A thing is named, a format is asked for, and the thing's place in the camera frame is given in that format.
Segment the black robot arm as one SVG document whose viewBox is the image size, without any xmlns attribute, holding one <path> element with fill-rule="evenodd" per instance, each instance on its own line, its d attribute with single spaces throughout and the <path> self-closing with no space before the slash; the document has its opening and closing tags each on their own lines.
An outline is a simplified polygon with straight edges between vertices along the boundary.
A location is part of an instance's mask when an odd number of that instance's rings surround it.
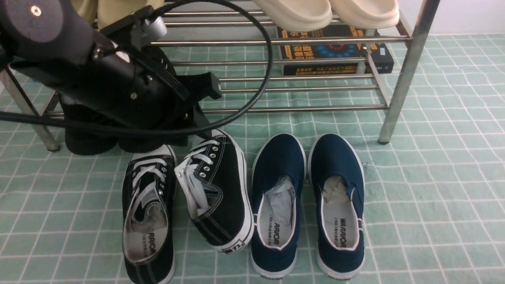
<svg viewBox="0 0 505 284">
<path fill-rule="evenodd" d="M 148 152 L 162 144 L 184 146 L 187 136 L 121 137 L 99 126 L 168 131 L 209 126 L 200 101 L 222 96 L 212 73 L 177 75 L 164 52 L 149 43 L 166 34 L 158 4 L 105 6 L 95 1 L 75 11 L 70 0 L 2 0 L 1 59 L 4 65 L 55 90 L 65 122 L 90 123 L 89 131 L 67 128 L 70 152 L 91 156 L 119 144 Z"/>
</svg>

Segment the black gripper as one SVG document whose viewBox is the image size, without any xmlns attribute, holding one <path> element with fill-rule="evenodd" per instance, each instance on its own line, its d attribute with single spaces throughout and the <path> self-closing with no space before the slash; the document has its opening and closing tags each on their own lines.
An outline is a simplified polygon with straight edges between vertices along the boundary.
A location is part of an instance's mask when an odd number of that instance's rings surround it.
<svg viewBox="0 0 505 284">
<path fill-rule="evenodd" d="M 147 119 L 155 119 L 155 122 L 159 122 L 156 126 L 159 129 L 162 126 L 175 129 L 208 124 L 209 121 L 202 114 L 200 105 L 197 103 L 199 102 L 198 98 L 211 97 L 212 99 L 220 99 L 222 97 L 221 86 L 217 77 L 210 72 L 200 75 L 178 76 L 175 68 L 162 49 L 160 47 L 148 46 L 148 43 L 162 38 L 167 33 L 167 28 L 162 17 L 140 19 L 140 24 L 132 22 L 132 24 L 135 24 L 134 27 L 129 24 L 130 18 L 126 19 L 126 17 L 99 29 L 99 31 L 109 35 L 115 41 L 119 40 L 121 44 L 131 43 L 133 46 L 137 46 L 135 44 L 140 40 L 141 52 L 155 62 L 159 68 L 166 73 L 170 73 L 188 90 L 190 101 L 186 102 L 196 103 L 196 105 L 185 106 L 184 101 L 181 101 L 172 89 L 162 86 L 162 83 L 157 82 L 148 71 L 144 70 L 140 75 L 144 76 L 143 82 L 147 84 L 145 88 L 146 92 L 136 92 L 136 99 L 130 98 L 131 102 L 136 103 L 137 106 L 134 110 L 127 111 L 127 114 L 131 114 L 134 122 L 145 122 Z M 113 137 L 117 139 L 119 147 L 160 147 L 162 144 L 184 146 L 188 141 L 187 137 Z"/>
</svg>

